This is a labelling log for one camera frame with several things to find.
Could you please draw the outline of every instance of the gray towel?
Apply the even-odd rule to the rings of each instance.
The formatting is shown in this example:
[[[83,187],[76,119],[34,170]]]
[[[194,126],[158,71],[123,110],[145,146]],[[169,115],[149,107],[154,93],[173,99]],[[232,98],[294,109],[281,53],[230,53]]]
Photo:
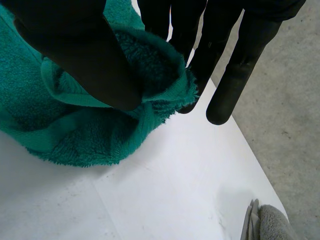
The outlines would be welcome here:
[[[299,240],[285,215],[270,205],[259,209],[259,201],[251,201],[241,234],[241,240]]]

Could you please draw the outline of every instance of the towel fold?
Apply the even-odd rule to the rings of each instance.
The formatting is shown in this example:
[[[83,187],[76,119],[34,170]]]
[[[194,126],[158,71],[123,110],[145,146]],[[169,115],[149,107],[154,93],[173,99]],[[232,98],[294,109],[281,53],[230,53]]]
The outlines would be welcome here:
[[[241,240],[299,240],[285,215],[271,205],[252,201],[247,208]]]
[[[141,105],[119,111],[90,96],[30,47],[0,6],[0,130],[41,159],[88,167],[118,164],[170,115],[195,100],[194,77],[167,42],[143,30],[130,0],[108,0],[104,14],[138,79]]]

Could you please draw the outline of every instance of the towel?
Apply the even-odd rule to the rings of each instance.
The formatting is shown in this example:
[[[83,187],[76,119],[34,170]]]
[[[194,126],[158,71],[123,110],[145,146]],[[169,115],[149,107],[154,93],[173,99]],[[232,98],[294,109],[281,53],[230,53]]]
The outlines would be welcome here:
[[[247,208],[241,240],[299,240],[285,215],[271,205],[252,201]]]
[[[30,47],[0,6],[0,130],[56,164],[118,164],[196,96],[183,56],[143,31],[131,0],[108,0],[104,14],[134,74],[141,105],[116,110],[90,96],[67,72]]]

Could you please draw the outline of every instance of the gray floor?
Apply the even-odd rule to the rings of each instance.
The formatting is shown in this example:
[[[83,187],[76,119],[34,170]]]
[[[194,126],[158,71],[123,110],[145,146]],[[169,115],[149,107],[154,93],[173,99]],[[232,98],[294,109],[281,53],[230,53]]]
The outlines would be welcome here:
[[[233,113],[302,240],[320,239],[319,11],[320,1],[308,0],[295,18],[282,24]],[[239,25],[212,75],[216,85]]]

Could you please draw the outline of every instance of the white surface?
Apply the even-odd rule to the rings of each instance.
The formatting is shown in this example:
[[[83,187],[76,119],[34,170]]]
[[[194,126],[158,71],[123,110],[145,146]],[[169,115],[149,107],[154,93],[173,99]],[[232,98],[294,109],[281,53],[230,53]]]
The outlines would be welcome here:
[[[0,239],[237,240],[251,199],[284,211],[235,121],[207,122],[213,91],[112,167],[44,162],[0,132]]]

